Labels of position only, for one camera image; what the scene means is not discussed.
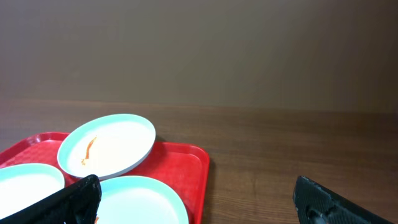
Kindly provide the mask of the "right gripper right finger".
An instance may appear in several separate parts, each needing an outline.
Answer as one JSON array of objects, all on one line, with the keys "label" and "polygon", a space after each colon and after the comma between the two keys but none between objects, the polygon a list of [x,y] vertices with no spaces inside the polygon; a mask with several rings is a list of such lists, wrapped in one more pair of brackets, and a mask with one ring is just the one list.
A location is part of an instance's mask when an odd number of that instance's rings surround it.
[{"label": "right gripper right finger", "polygon": [[306,176],[297,178],[293,201],[300,224],[392,224]]}]

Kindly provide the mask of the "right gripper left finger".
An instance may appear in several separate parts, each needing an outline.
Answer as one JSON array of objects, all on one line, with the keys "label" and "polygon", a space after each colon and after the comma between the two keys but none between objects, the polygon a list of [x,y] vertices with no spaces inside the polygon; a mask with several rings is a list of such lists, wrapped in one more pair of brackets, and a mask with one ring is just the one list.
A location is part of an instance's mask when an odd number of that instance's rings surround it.
[{"label": "right gripper left finger", "polygon": [[95,224],[102,196],[97,175],[88,175],[43,200],[1,219],[2,224]]}]

